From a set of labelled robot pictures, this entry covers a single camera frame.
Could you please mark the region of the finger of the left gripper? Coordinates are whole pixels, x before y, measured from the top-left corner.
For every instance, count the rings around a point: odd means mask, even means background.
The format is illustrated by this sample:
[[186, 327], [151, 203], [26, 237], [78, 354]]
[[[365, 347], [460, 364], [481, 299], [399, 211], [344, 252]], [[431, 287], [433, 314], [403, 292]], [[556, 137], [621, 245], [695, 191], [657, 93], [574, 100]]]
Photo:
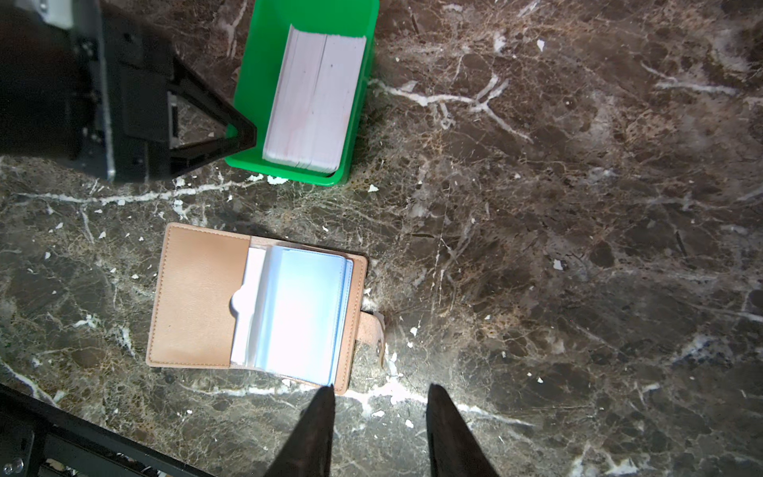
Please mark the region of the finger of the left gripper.
[[[175, 56], [172, 78], [167, 83], [169, 101], [170, 178], [200, 169], [216, 160], [252, 149], [258, 143], [258, 129], [234, 106], [216, 93], [197, 73]], [[187, 105], [206, 121], [225, 130], [223, 135], [196, 142], [181, 140], [179, 105]]]

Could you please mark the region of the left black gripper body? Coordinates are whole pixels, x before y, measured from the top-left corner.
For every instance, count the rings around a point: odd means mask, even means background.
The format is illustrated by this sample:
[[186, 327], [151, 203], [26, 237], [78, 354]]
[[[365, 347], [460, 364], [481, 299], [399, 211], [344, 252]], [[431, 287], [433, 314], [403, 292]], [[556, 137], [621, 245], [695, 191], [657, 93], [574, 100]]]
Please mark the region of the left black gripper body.
[[1, 152], [115, 183], [172, 177], [173, 47], [103, 1], [1, 4]]

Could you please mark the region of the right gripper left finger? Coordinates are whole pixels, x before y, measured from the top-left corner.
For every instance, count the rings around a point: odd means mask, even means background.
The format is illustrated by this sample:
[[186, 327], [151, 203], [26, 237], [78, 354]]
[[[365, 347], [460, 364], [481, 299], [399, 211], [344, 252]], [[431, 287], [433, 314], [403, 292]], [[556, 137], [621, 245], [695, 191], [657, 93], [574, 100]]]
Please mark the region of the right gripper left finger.
[[333, 387], [320, 388], [265, 476], [329, 476], [336, 416]]

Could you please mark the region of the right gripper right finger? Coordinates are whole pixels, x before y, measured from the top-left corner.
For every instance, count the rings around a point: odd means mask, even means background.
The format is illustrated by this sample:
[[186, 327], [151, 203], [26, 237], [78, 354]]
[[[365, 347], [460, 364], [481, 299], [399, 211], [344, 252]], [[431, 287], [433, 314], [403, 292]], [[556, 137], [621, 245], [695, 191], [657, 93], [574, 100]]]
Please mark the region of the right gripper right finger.
[[426, 426], [431, 476], [499, 476], [441, 385], [428, 389]]

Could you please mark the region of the pink leather card holder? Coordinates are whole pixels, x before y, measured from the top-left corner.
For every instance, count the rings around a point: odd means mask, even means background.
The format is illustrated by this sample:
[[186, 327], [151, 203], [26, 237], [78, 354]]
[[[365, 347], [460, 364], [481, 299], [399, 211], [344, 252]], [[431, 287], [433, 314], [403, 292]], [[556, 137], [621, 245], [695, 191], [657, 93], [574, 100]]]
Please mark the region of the pink leather card holder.
[[338, 394], [362, 342], [385, 356], [385, 323], [363, 312], [368, 261], [173, 223], [165, 232], [146, 362], [259, 371]]

